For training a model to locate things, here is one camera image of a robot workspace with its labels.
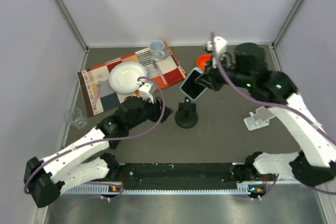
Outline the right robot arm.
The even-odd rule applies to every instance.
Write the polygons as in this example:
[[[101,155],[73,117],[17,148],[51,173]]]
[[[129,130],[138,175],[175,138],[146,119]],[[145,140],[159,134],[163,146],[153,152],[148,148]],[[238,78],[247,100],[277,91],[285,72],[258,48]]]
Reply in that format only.
[[[214,91],[225,84],[237,92],[246,89],[246,99],[278,118],[300,146],[287,154],[251,154],[244,164],[246,176],[256,180],[264,174],[287,175],[309,187],[334,180],[335,142],[309,112],[293,81],[284,72],[268,69],[265,51],[257,44],[240,44],[233,55],[226,47],[221,37],[205,43],[212,59],[195,82]]]

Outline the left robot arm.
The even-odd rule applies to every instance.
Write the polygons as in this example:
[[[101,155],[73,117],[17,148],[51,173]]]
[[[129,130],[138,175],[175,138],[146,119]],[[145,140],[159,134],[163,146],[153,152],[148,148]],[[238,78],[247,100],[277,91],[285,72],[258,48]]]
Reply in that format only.
[[[86,135],[48,157],[33,157],[26,163],[24,193],[31,195],[38,208],[52,204],[67,190],[106,178],[114,180],[119,164],[111,154],[104,153],[91,162],[94,154],[115,149],[121,140],[129,140],[129,131],[143,122],[163,123],[173,110],[157,97],[154,102],[130,96],[116,111],[94,126]]]

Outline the black round-base phone stand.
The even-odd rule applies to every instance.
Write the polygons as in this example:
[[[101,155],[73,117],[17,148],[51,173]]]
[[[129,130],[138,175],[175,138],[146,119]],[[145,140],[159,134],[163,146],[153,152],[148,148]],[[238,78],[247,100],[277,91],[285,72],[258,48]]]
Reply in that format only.
[[[191,102],[190,98],[185,97],[184,102],[178,103],[178,110],[175,113],[175,122],[183,129],[190,129],[196,125],[197,121],[196,104]]]

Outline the light blue smartphone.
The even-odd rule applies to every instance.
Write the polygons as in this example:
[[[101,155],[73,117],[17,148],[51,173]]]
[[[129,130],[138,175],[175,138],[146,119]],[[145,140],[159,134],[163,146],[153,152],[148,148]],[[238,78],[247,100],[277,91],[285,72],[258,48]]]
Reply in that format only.
[[[198,67],[193,68],[180,86],[181,92],[192,101],[198,99],[206,90],[206,87],[195,82],[201,74],[203,70]]]

